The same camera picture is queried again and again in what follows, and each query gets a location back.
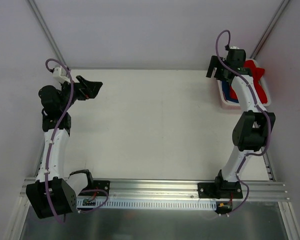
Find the red t shirt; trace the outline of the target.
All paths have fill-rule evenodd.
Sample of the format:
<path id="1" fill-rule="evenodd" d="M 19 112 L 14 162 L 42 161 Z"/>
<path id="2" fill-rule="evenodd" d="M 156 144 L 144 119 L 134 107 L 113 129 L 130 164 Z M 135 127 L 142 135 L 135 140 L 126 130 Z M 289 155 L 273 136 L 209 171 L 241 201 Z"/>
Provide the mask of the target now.
<path id="1" fill-rule="evenodd" d="M 254 59 L 248 59 L 244 63 L 245 68 L 250 68 L 253 77 L 253 85 L 257 92 L 257 95 L 264 106 L 269 106 L 271 103 L 270 94 L 264 78 L 265 69 L 259 67 L 258 63 Z M 227 101 L 231 104 L 239 106 L 239 103 Z"/>

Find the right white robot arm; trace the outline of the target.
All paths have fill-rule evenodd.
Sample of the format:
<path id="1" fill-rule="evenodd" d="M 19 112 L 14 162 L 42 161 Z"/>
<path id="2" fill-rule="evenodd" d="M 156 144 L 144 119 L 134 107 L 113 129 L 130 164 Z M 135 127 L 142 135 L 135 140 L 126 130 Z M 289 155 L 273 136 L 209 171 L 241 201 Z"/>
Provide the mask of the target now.
<path id="1" fill-rule="evenodd" d="M 240 174 L 249 158 L 261 156 L 260 150 L 268 147 L 276 116 L 263 106 L 254 86 L 253 74 L 244 67 L 245 50 L 230 46 L 225 49 L 225 58 L 219 54 L 211 57 L 206 76 L 226 82 L 234 90 L 242 114 L 232 131 L 232 153 L 214 182 L 203 188 L 203 193 L 216 199 L 241 199 Z"/>

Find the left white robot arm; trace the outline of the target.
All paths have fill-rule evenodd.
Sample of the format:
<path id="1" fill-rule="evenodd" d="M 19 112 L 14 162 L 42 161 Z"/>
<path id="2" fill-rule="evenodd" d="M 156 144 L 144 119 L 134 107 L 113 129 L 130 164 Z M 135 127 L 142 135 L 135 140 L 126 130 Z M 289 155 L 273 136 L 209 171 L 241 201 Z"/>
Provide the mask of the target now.
<path id="1" fill-rule="evenodd" d="M 88 81 L 81 75 L 76 79 L 75 83 L 65 81 L 60 89 L 46 85 L 38 92 L 43 106 L 44 150 L 35 182 L 26 186 L 26 196 L 39 219 L 73 213 L 78 195 L 89 195 L 95 188 L 88 169 L 76 170 L 64 179 L 65 153 L 72 127 L 68 109 L 75 101 L 96 98 L 103 86 L 102 82 Z"/>

